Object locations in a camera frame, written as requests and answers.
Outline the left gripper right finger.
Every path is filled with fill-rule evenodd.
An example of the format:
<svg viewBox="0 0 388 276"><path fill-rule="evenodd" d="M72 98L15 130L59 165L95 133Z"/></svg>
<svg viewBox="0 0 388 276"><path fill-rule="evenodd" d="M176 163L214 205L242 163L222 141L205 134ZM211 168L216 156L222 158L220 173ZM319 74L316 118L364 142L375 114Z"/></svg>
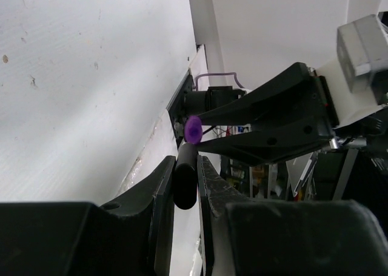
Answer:
<svg viewBox="0 0 388 276"><path fill-rule="evenodd" d="M202 273L235 275L226 206L250 200L224 180L206 156L198 156L197 171Z"/></svg>

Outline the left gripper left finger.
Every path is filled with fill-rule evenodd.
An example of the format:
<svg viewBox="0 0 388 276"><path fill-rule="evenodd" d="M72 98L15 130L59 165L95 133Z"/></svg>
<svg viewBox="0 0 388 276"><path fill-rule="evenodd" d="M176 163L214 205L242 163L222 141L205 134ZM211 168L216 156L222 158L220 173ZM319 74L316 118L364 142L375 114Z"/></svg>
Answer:
<svg viewBox="0 0 388 276"><path fill-rule="evenodd" d="M113 275L169 275L175 160L165 157L150 175L102 205L116 221L109 244Z"/></svg>

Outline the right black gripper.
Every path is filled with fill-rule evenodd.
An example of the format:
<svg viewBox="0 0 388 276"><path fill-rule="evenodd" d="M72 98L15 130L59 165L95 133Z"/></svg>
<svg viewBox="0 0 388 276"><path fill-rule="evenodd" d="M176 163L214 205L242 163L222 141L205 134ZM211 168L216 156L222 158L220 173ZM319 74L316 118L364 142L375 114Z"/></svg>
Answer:
<svg viewBox="0 0 388 276"><path fill-rule="evenodd" d="M312 77L319 88L329 123L316 117L307 98ZM204 125L279 126L199 143L200 152L215 153L250 166L278 163L314 152L338 150L339 124L326 78L296 62L270 81L225 106L199 115Z"/></svg>

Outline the purple tip black highlighter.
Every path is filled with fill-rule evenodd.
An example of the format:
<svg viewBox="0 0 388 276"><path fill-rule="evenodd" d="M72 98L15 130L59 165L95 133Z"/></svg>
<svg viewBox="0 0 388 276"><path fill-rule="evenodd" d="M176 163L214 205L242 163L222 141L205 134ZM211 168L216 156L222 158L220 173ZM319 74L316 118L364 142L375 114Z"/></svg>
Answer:
<svg viewBox="0 0 388 276"><path fill-rule="evenodd" d="M172 187L173 201L182 209L191 209L197 199L197 157L196 146L190 143L183 144L179 151L173 172Z"/></svg>

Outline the purple highlighter cap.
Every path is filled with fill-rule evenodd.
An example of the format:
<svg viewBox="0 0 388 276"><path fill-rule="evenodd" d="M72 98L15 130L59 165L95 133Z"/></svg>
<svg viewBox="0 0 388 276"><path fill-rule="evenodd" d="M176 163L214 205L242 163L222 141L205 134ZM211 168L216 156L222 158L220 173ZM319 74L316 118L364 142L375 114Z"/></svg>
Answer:
<svg viewBox="0 0 388 276"><path fill-rule="evenodd" d="M187 143L198 144L202 139L202 122L198 116L190 116L184 126L184 139Z"/></svg>

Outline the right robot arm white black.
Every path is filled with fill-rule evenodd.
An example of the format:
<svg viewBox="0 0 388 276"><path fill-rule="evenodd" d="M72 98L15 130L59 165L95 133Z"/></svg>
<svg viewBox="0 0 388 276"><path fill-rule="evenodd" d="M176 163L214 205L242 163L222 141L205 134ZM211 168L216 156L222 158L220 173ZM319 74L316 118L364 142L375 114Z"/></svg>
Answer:
<svg viewBox="0 0 388 276"><path fill-rule="evenodd" d="M329 146L338 118L326 80L296 62L257 89L209 87L185 97L185 140L250 166Z"/></svg>

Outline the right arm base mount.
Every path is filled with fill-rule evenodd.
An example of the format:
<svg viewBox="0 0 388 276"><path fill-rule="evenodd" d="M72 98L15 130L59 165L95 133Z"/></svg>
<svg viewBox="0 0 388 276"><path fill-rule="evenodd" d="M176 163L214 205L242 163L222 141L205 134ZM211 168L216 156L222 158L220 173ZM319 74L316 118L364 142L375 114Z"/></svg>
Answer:
<svg viewBox="0 0 388 276"><path fill-rule="evenodd" d="M167 105L170 122L173 129L176 145L179 147L184 139L184 125L187 120L185 110L186 95L193 90L193 76L189 71L175 90Z"/></svg>

